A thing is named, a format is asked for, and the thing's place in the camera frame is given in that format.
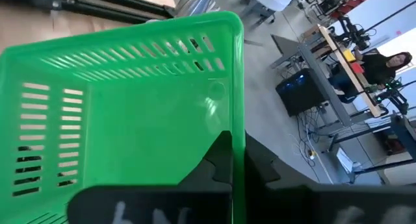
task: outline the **grey floor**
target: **grey floor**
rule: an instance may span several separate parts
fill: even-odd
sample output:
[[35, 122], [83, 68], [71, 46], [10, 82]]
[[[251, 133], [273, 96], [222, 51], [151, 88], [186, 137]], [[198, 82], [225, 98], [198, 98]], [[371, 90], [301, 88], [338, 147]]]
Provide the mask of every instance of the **grey floor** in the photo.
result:
[[[240, 0], [215, 0], [222, 10], [230, 10], [240, 13], [245, 7]], [[298, 40], [301, 34], [308, 30], [313, 24], [305, 17], [304, 13], [295, 6], [288, 6], [283, 12], [276, 12], [276, 20], [273, 24], [264, 23], [255, 29], [252, 24], [258, 20], [254, 14], [243, 19], [245, 38], [258, 45], [244, 46], [245, 66], [245, 120], [246, 130], [254, 138], [275, 152], [283, 161], [293, 168], [307, 175], [309, 178], [330, 183], [324, 168], [315, 159], [316, 166], [313, 169], [298, 154], [296, 144], [299, 144], [298, 127], [296, 118], [290, 118], [287, 111], [275, 91], [275, 87], [282, 81], [278, 71], [267, 67], [281, 55], [271, 40], [270, 34], [276, 34], [290, 40]], [[354, 106], [346, 106], [353, 113], [357, 110]], [[328, 110], [329, 120], [334, 118], [331, 110]], [[365, 129], [366, 125], [355, 125], [351, 129], [344, 130], [344, 136], [355, 131]], [[327, 137], [322, 137], [318, 143], [313, 143], [317, 151], [329, 147]], [[371, 134], [361, 136], [341, 143], [341, 147], [349, 157], [364, 165], [364, 168], [373, 164], [381, 164], [386, 157], [375, 137]], [[324, 167], [334, 183], [347, 182], [345, 172], [331, 154], [320, 155]], [[377, 172], [361, 175], [356, 184], [381, 184], [382, 180]]]

